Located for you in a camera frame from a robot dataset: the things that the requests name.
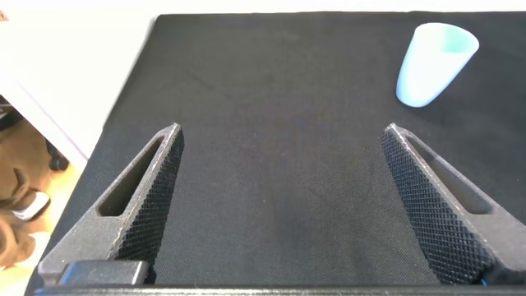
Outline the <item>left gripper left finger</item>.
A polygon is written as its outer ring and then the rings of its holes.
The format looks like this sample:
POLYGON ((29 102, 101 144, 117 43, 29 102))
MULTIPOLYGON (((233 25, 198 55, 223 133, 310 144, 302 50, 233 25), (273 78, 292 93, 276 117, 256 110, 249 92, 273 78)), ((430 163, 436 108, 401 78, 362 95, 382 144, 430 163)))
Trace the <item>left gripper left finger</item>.
POLYGON ((159 253, 183 149, 179 125, 158 131, 40 261, 44 283, 140 283, 159 253))

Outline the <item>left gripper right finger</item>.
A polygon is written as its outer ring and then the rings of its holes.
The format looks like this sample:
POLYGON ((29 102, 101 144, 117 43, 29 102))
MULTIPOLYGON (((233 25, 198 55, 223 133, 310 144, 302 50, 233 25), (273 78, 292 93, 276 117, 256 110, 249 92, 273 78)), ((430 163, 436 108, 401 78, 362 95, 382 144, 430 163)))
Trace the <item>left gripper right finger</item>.
POLYGON ((381 148, 428 265, 443 284, 525 283, 525 226, 409 130, 381 148))

